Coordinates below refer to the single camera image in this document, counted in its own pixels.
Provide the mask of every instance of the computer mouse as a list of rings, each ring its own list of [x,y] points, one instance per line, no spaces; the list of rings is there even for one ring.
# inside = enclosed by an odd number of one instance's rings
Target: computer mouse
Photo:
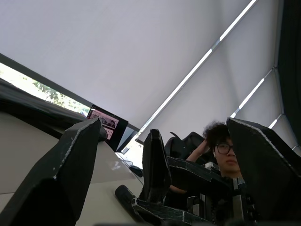
[[[137,166],[130,166],[130,170],[136,174],[138,177],[143,177],[143,171],[142,169],[140,169],[139,167]]]

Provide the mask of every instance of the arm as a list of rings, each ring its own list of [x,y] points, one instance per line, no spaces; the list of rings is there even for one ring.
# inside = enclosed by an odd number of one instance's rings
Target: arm
[[[207,150],[207,141],[204,140],[187,158],[188,161],[196,161]],[[185,194],[187,191],[179,189],[175,186],[169,187],[171,191],[179,194]]]
[[[188,161],[196,161],[207,150],[207,141],[204,140],[187,158]]]

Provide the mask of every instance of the curly black hair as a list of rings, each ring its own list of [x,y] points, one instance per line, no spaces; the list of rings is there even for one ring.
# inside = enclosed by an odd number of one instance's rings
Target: curly black hair
[[[225,123],[214,121],[206,126],[203,137],[207,140],[209,148],[213,150],[217,143],[226,142],[230,134]]]

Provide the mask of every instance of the window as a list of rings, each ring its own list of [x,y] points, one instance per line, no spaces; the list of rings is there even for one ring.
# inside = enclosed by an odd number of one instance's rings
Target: window
[[[22,89],[23,91],[38,97],[40,99],[49,101],[53,104],[59,105],[74,112],[78,112],[85,117],[90,108],[73,100],[70,97],[0,63],[0,78]]]

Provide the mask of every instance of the desk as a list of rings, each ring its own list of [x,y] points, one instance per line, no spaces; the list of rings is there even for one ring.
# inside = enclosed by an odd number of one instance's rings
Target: desk
[[[57,141],[22,120],[0,112],[0,211],[35,162]],[[91,185],[76,225],[134,222],[115,198],[115,189],[122,184],[136,196],[143,187],[105,142],[98,143]]]

